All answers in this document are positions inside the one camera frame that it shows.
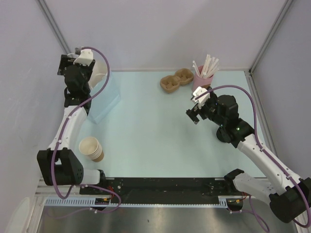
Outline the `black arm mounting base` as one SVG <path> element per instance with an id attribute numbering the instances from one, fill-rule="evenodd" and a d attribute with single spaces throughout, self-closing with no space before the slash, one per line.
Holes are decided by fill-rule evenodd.
<path id="1" fill-rule="evenodd" d="M 80 194 L 108 195 L 110 200 L 118 200 L 116 195 L 119 195 L 121 201 L 159 200 L 174 203 L 228 196 L 229 200 L 241 201 L 243 204 L 243 200 L 246 199 L 245 193 L 237 191 L 224 179 L 216 178 L 103 178 L 97 186 L 115 193 L 85 187 L 80 188 Z"/>

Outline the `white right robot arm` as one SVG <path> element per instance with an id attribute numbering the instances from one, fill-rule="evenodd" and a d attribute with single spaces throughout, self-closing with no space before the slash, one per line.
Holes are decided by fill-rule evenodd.
<path id="1" fill-rule="evenodd" d="M 268 204 L 274 215 L 289 223 L 302 213 L 311 215 L 311 180 L 302 179 L 286 167 L 262 142 L 255 130 L 239 117 L 234 96 L 216 96 L 204 88 L 193 93 L 195 106 L 186 114 L 197 124 L 198 117 L 209 119 L 219 126 L 216 136 L 232 144 L 246 155 L 266 176 L 269 184 L 258 181 L 236 169 L 225 176 L 224 189 L 230 195 L 245 192 Z"/>

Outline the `light blue paper bag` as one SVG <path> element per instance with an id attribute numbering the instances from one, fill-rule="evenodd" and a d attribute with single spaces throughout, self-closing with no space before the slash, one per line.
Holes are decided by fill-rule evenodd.
<path id="1" fill-rule="evenodd" d="M 95 66 L 91 78 L 88 82 L 90 86 L 90 95 L 94 96 L 105 84 L 107 78 L 107 65 L 102 61 L 95 61 Z M 105 116 L 120 101 L 119 88 L 116 85 L 112 72 L 103 91 L 91 101 L 91 108 L 88 114 L 89 120 L 93 123 L 100 123 Z"/>

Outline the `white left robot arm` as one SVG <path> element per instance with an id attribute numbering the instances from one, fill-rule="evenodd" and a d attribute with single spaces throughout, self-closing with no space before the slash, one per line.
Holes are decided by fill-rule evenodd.
<path id="1" fill-rule="evenodd" d="M 97 194 L 107 190 L 101 171 L 85 169 L 73 149 L 83 122 L 91 107 L 91 79 L 95 60 L 90 49 L 72 57 L 61 55 L 58 75 L 64 77 L 64 116 L 58 132 L 46 150 L 40 150 L 37 161 L 46 185 L 90 184 Z"/>

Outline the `brown paper cups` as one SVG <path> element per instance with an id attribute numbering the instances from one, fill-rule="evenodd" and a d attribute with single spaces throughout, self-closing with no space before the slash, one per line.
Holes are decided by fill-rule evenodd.
<path id="1" fill-rule="evenodd" d="M 82 139 L 78 148 L 81 154 L 94 162 L 100 162 L 104 158 L 103 148 L 95 137 Z"/>

